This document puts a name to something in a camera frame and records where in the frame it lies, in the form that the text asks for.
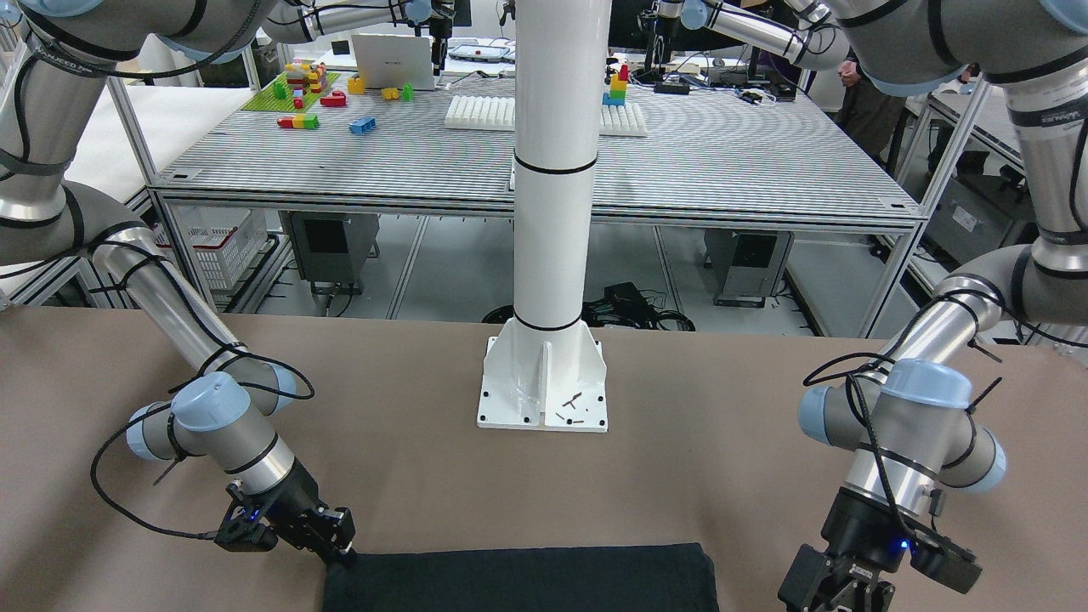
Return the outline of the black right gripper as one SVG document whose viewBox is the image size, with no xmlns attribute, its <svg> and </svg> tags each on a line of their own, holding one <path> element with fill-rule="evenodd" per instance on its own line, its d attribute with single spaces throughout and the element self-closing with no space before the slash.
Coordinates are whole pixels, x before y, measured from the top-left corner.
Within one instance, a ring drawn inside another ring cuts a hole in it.
<svg viewBox="0 0 1088 612">
<path fill-rule="evenodd" d="M 320 499 L 319 487 L 300 462 L 269 490 L 252 495 L 259 516 L 277 537 L 298 549 L 329 558 L 329 567 L 351 570 L 359 554 L 351 550 L 356 527 L 349 507 L 331 507 Z"/>
</svg>

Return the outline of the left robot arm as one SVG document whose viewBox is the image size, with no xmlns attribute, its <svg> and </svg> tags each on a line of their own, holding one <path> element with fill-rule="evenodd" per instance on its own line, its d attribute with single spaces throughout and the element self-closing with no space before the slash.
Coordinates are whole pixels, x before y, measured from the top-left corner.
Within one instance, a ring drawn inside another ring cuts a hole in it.
<svg viewBox="0 0 1088 612">
<path fill-rule="evenodd" d="M 978 426 L 969 381 L 947 362 L 1003 319 L 1085 325 L 1084 1 L 830 1 L 860 64 L 888 94 L 926 91 L 978 65 L 1006 97 L 1039 235 L 987 252 L 838 388 L 806 380 L 805 434 L 853 453 L 824 522 L 824 551 L 803 546 L 779 598 L 789 611 L 886 609 L 881 572 L 910 565 L 957 592 L 974 554 L 925 526 L 944 489 L 985 491 L 1006 472 Z"/>
</svg>

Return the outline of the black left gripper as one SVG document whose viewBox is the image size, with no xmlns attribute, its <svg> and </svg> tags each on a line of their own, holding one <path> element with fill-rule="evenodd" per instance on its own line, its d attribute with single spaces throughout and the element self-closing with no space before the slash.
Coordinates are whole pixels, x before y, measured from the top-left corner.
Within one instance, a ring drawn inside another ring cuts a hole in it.
<svg viewBox="0 0 1088 612">
<path fill-rule="evenodd" d="M 788 611 L 887 611 L 895 587 L 881 578 L 908 550 L 908 533 L 887 504 L 850 489 L 836 493 L 821 527 L 820 552 L 801 546 L 778 600 Z"/>
</svg>

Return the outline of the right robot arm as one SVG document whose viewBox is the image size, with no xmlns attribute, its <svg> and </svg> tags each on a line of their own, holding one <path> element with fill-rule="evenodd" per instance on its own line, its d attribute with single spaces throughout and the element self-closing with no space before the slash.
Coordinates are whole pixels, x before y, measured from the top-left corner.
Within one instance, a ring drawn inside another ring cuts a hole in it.
<svg viewBox="0 0 1088 612">
<path fill-rule="evenodd" d="M 120 434 L 144 460 L 209 456 L 230 476 L 220 527 L 231 553 L 283 541 L 326 564 L 354 561 L 347 507 L 320 500 L 269 418 L 300 397 L 302 376 L 256 355 L 162 255 L 120 201 L 65 178 L 94 105 L 148 37 L 213 62 L 248 46 L 280 1 L 17 1 L 26 48 L 3 94 L 3 264 L 81 256 L 104 269 L 195 368 L 171 400 L 136 411 Z"/>
</svg>

